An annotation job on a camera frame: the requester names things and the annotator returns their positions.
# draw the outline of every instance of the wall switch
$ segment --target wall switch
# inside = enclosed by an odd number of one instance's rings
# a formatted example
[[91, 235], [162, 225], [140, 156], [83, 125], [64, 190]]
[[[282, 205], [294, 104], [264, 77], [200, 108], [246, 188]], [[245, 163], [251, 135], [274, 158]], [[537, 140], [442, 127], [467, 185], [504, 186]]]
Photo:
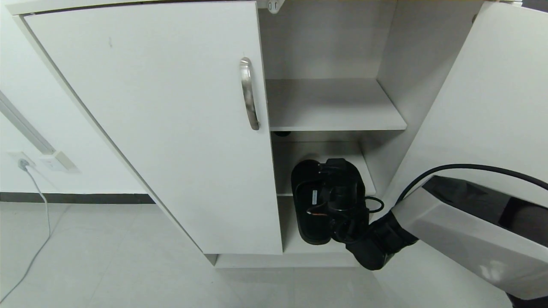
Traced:
[[8, 152], [8, 155], [11, 156], [13, 158], [13, 160], [15, 160], [17, 163], [19, 163], [20, 159], [24, 159], [24, 160], [28, 161], [28, 164], [31, 167], [36, 166], [36, 164], [23, 152]]
[[70, 159], [61, 151], [57, 151], [51, 155], [41, 156], [40, 161], [44, 163], [48, 169], [52, 171], [61, 171], [61, 172], [77, 172], [78, 169], [70, 161]]

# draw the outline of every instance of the baseboard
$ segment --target baseboard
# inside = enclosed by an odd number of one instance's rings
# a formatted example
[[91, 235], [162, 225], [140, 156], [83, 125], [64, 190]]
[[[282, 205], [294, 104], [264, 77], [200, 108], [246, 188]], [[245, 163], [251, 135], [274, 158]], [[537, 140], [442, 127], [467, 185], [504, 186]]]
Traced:
[[[45, 193], [49, 203], [70, 204], [154, 204], [152, 198], [145, 193]], [[30, 192], [0, 192], [0, 202], [44, 202], [39, 194]]]

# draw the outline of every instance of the power plug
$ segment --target power plug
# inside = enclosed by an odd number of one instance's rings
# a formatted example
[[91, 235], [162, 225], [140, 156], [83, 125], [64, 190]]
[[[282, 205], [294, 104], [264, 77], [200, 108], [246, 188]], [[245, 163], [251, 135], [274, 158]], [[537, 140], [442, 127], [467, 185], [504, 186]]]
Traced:
[[28, 160], [24, 159], [24, 158], [20, 158], [18, 161], [17, 161], [17, 166], [19, 167], [19, 169], [23, 170], [23, 171], [27, 171], [27, 166], [30, 166], [31, 164], [28, 162]]

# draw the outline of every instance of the black shoe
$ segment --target black shoe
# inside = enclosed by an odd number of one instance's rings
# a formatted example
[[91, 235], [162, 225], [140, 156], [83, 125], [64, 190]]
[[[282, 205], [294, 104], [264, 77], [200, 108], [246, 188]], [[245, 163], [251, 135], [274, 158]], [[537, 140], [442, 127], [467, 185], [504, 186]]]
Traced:
[[297, 215], [297, 225], [301, 238], [312, 245], [327, 244], [331, 240], [329, 218], [307, 214], [307, 210], [321, 204], [323, 178], [319, 173], [319, 162], [308, 159], [302, 161], [291, 172], [293, 203]]

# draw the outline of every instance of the open cabinet door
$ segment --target open cabinet door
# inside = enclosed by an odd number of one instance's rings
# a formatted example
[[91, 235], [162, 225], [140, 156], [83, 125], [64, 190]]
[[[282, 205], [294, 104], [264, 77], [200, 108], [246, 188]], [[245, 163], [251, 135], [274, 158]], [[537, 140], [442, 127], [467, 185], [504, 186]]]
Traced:
[[[430, 168], [486, 164], [548, 181], [548, 14], [486, 2], [385, 196]], [[548, 192], [508, 176], [452, 170], [548, 206]]]
[[[255, 2], [107, 6], [24, 20], [202, 252], [282, 253]], [[243, 87], [252, 87], [258, 130]]]

